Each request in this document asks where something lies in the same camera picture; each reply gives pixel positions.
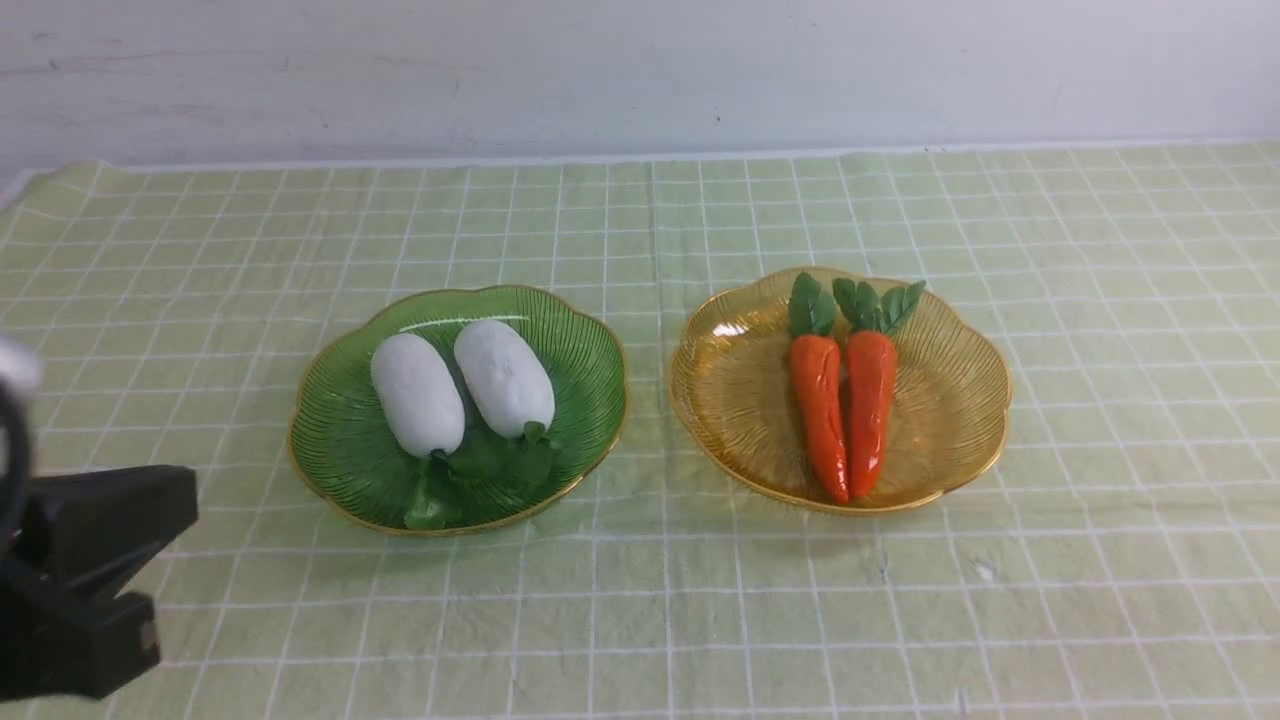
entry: carrot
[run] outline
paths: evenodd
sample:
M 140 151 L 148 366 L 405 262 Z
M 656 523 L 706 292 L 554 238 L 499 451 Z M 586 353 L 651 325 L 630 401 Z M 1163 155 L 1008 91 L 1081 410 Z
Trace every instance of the carrot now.
M 915 313 L 924 281 L 897 286 L 879 297 L 865 282 L 832 283 L 840 311 L 852 329 L 845 345 L 849 364 L 849 475 L 855 498 L 876 488 L 884 466 L 888 415 L 897 382 L 897 347 L 892 337 Z
M 814 475 L 827 495 L 849 503 L 849 459 L 840 419 L 840 346 L 831 338 L 836 302 L 809 273 L 800 273 L 787 305 L 791 319 L 791 388 L 804 419 Z

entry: cable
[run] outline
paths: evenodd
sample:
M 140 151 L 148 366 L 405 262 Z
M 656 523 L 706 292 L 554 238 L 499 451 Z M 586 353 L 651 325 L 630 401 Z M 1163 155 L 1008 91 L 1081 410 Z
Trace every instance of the cable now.
M 4 560 L 18 530 L 31 480 L 31 433 L 26 409 L 4 382 L 0 382 L 0 429 L 4 430 L 9 455 L 0 477 L 0 560 Z

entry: black clip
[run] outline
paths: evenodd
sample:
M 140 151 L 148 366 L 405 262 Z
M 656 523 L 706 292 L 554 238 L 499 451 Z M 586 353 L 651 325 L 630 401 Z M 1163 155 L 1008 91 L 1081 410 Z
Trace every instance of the black clip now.
M 0 500 L 23 489 L 26 500 L 17 529 L 0 528 L 0 702 L 102 700 L 160 662 L 155 605 L 119 592 L 196 521 L 196 473 L 154 465 L 27 483 L 29 466 L 9 460 Z

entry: yellow plate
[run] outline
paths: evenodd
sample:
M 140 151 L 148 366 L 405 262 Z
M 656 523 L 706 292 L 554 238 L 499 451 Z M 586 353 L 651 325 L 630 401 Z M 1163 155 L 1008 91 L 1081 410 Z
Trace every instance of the yellow plate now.
M 676 415 L 707 455 L 774 500 L 838 515 L 919 507 L 991 468 L 1009 434 L 1009 368 L 991 341 L 925 292 L 895 338 L 900 365 L 879 483 L 854 505 L 827 498 L 805 457 L 787 374 L 787 300 L 801 272 L 828 292 L 840 277 L 867 279 L 881 293 L 906 284 L 829 268 L 792 268 L 708 300 L 689 319 L 668 387 Z M 844 318 L 835 334 L 844 343 Z

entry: fake vegetable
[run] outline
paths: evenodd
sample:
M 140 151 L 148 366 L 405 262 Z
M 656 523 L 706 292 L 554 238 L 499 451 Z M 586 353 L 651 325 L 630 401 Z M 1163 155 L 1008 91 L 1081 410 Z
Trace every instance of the fake vegetable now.
M 527 423 L 515 439 L 476 425 L 456 452 L 424 464 L 404 527 L 438 530 L 521 512 L 554 492 L 558 451 L 540 423 Z
M 867 282 L 832 283 L 840 311 L 852 329 L 845 346 L 849 365 L 849 473 L 854 497 L 876 488 L 884 464 L 890 407 L 897 382 L 897 347 L 892 337 L 915 313 L 924 281 L 897 286 L 879 297 Z
M 370 375 L 387 425 L 404 452 L 426 459 L 462 445 L 462 397 L 430 342 L 410 333 L 384 340 L 370 360 Z
M 545 430 L 556 416 L 556 393 L 547 370 L 525 338 L 500 320 L 462 328 L 453 357 L 480 416 L 499 436 L 513 439 L 525 425 Z
M 849 473 L 840 419 L 840 346 L 831 338 L 836 304 L 822 284 L 800 273 L 787 306 L 791 320 L 791 388 L 804 419 L 809 462 L 827 493 L 849 503 Z

